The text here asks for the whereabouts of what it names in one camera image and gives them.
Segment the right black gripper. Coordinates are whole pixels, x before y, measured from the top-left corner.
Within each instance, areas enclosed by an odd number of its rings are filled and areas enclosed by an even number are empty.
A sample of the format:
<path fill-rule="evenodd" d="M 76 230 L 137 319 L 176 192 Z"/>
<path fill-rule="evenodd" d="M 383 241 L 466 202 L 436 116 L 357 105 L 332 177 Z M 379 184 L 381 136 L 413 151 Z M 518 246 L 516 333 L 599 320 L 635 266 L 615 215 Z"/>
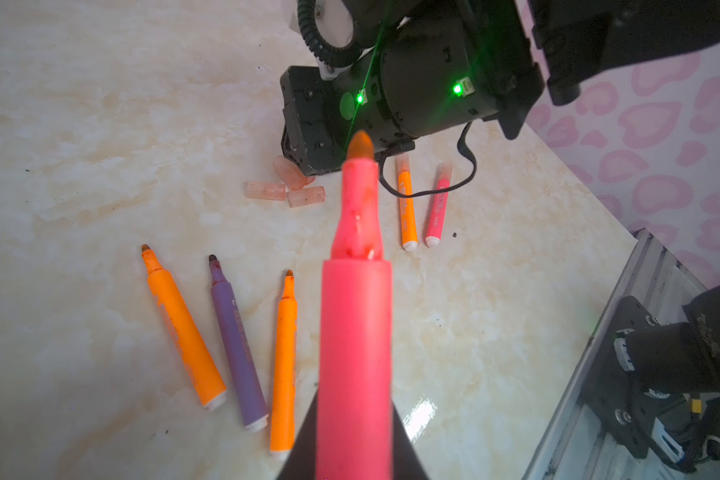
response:
<path fill-rule="evenodd" d="M 280 87 L 282 153 L 307 176 L 339 171 L 359 130 L 370 136 L 378 159 L 414 149 L 414 139 L 394 119 L 378 71 L 368 65 L 357 64 L 331 81 L 316 67 L 291 66 Z"/>

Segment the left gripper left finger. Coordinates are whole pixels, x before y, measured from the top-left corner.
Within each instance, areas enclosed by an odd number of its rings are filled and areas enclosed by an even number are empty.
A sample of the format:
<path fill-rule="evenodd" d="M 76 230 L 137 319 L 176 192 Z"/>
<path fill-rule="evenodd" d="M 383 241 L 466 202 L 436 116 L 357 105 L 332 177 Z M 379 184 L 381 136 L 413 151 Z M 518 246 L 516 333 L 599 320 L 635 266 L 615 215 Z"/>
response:
<path fill-rule="evenodd" d="M 317 397 L 312 399 L 294 446 L 277 480 L 314 480 L 316 471 Z"/>

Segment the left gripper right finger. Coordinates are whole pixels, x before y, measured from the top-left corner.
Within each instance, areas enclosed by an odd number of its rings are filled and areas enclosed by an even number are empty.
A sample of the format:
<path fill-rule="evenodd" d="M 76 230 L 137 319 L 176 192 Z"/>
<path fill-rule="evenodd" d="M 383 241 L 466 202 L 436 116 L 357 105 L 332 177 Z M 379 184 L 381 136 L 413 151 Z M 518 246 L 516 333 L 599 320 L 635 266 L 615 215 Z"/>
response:
<path fill-rule="evenodd" d="M 403 421 L 395 406 L 393 410 L 393 479 L 428 480 L 418 455 L 405 430 Z"/>

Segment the pink pen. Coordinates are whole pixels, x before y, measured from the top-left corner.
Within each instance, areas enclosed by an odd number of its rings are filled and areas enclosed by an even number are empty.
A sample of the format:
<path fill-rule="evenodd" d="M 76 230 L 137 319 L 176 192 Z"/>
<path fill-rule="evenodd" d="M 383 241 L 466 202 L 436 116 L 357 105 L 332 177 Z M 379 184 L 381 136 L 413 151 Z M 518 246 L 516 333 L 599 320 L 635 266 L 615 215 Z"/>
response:
<path fill-rule="evenodd" d="M 393 472 L 392 267 L 379 222 L 379 165 L 354 134 L 342 166 L 341 212 L 323 264 L 316 476 L 389 479 Z"/>
<path fill-rule="evenodd" d="M 451 186 L 446 183 L 437 182 L 437 174 L 434 189 L 445 190 Z M 448 193 L 436 193 L 432 195 L 432 202 L 430 205 L 430 212 L 427 221 L 427 228 L 425 232 L 425 243 L 429 248 L 434 248 L 439 245 L 442 238 L 442 232 L 446 217 Z"/>

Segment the translucent pink pen cap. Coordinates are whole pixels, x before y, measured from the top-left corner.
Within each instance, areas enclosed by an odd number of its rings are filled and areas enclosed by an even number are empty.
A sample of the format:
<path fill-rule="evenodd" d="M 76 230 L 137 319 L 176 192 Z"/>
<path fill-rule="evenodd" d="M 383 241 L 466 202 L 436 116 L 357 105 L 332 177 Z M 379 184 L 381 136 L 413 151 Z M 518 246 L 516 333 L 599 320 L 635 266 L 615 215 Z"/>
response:
<path fill-rule="evenodd" d="M 452 172 L 453 172 L 453 164 L 451 162 L 440 163 L 438 165 L 438 170 L 437 170 L 437 182 L 450 184 Z"/>

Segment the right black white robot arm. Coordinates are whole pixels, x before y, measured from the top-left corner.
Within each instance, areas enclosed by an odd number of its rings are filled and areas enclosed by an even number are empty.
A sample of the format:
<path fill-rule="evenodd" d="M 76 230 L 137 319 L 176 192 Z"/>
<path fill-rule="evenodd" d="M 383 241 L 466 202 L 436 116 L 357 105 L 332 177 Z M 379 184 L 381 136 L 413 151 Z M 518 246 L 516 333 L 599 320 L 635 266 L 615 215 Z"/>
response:
<path fill-rule="evenodd" d="M 520 133 L 543 94 L 577 99 L 602 71 L 720 43 L 720 1 L 299 1 L 316 59 L 281 77 L 283 156 L 338 171 L 357 131 L 380 157 L 472 121 Z"/>

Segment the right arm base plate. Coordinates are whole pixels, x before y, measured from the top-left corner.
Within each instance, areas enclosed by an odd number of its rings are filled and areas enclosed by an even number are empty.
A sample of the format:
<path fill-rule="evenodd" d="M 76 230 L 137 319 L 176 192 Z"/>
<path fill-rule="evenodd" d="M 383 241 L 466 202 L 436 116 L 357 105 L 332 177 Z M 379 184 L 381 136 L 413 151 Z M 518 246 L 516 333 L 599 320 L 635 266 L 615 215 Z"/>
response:
<path fill-rule="evenodd" d="M 622 298 L 583 394 L 634 458 L 654 453 L 693 473 L 720 460 L 720 295 L 701 294 L 682 312 L 661 325 L 637 298 Z"/>

